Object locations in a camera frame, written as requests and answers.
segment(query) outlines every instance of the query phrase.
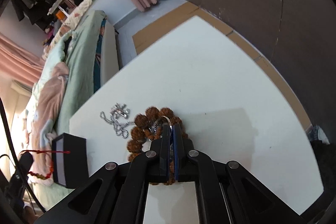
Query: person's hand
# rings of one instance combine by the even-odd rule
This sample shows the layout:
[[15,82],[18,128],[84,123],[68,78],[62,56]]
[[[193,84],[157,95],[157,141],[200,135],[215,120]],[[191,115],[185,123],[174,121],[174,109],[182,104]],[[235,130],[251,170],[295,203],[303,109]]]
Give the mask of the person's hand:
[[35,215],[34,211],[29,206],[24,207],[22,216],[23,219],[28,222],[28,224],[33,224],[35,220],[39,218],[39,216]]

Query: pink blanket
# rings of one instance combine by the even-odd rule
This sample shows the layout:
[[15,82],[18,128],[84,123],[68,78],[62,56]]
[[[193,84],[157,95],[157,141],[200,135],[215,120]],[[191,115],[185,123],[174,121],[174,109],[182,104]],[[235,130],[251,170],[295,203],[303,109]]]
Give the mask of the pink blanket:
[[[31,148],[34,150],[51,150],[51,141],[57,136],[53,131],[55,120],[58,117],[66,85],[69,68],[64,62],[58,63],[52,73],[52,78],[44,85],[31,125]],[[31,171],[46,176],[50,172],[51,154],[32,153],[34,163]],[[53,177],[43,180],[31,176],[31,181],[51,185]]]

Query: cardboard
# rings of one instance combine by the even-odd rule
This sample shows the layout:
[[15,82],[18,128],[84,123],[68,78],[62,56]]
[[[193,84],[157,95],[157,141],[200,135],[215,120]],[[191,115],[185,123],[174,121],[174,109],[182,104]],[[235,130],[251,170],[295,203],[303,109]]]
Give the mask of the cardboard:
[[266,73],[266,75],[278,87],[280,92],[286,98],[296,116],[298,117],[303,129],[308,131],[311,127],[310,119],[301,105],[300,101],[293,93],[287,82],[281,77],[273,65],[264,58],[258,50],[256,50],[248,41],[242,38],[239,34],[226,25],[221,20],[210,15],[206,11],[201,10],[198,6],[186,2],[185,4],[177,7],[166,15],[160,17],[153,23],[149,24],[142,30],[133,35],[133,42],[135,45],[136,53],[139,54],[155,43],[159,38],[182,24],[193,16],[199,16],[207,21],[214,28],[222,32],[224,35],[240,47],[249,57],[251,57],[257,65]]

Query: black box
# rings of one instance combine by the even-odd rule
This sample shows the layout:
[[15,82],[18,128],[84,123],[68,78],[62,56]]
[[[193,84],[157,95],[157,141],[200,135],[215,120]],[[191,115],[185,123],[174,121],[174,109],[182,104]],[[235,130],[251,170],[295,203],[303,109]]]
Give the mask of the black box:
[[52,141],[51,146],[54,151],[70,151],[69,154],[52,153],[55,183],[75,189],[88,180],[85,138],[63,133]]

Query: brown wall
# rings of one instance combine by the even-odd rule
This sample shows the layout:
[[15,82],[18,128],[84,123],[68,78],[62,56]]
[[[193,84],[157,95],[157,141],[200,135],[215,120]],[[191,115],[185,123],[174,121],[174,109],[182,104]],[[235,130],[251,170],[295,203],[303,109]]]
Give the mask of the brown wall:
[[332,0],[188,0],[248,39],[336,142],[336,6]]

